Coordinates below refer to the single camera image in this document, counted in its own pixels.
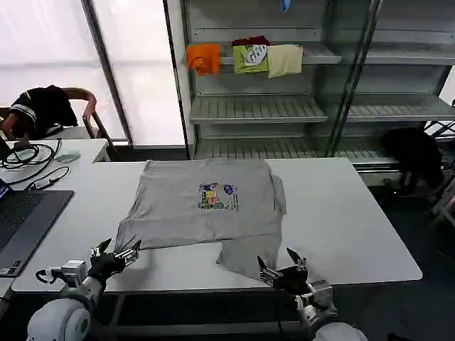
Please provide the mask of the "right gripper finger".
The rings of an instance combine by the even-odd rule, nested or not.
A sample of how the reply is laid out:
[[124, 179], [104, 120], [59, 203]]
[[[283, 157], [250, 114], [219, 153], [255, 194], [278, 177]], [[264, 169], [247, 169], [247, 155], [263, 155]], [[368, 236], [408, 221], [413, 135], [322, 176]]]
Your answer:
[[294, 264], [287, 269], [289, 271], [297, 271], [297, 272], [307, 272], [306, 267], [306, 258], [301, 257], [297, 252], [287, 247], [287, 253], [290, 256], [291, 260]]
[[260, 280], [265, 282], [267, 285], [273, 285], [274, 281], [277, 279], [277, 272], [270, 269], [260, 256], [257, 256], [257, 261], [259, 264]]

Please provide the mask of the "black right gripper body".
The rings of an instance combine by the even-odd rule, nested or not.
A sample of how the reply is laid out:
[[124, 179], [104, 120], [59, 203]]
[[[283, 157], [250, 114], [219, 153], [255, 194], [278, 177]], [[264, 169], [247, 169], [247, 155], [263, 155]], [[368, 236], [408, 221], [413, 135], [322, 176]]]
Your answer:
[[293, 265], [279, 269], [277, 273], [279, 275], [273, 280], [272, 285], [275, 289], [284, 290], [290, 296], [301, 296], [310, 293], [307, 283], [309, 272], [306, 267]]

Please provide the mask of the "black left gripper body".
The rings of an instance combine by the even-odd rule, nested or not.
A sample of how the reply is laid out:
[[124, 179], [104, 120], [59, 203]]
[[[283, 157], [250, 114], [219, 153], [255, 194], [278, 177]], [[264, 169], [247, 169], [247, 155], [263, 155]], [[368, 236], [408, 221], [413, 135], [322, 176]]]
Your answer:
[[125, 260], [116, 257], [113, 253], [91, 256], [90, 263], [88, 276], [96, 279], [100, 284], [106, 284], [110, 277], [123, 272], [126, 267]]

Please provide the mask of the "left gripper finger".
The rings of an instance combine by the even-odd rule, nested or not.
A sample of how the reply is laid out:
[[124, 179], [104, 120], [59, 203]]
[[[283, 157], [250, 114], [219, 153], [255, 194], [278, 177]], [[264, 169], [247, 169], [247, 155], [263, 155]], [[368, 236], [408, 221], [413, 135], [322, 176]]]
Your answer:
[[110, 245], [111, 241], [111, 238], [106, 239], [103, 242], [100, 242], [96, 247], [91, 248], [90, 258], [97, 259], [102, 256], [105, 253], [107, 247]]
[[125, 249], [124, 251], [115, 254], [114, 258], [123, 261], [125, 265], [131, 265], [139, 258], [140, 249], [141, 240], [139, 239], [130, 249]]

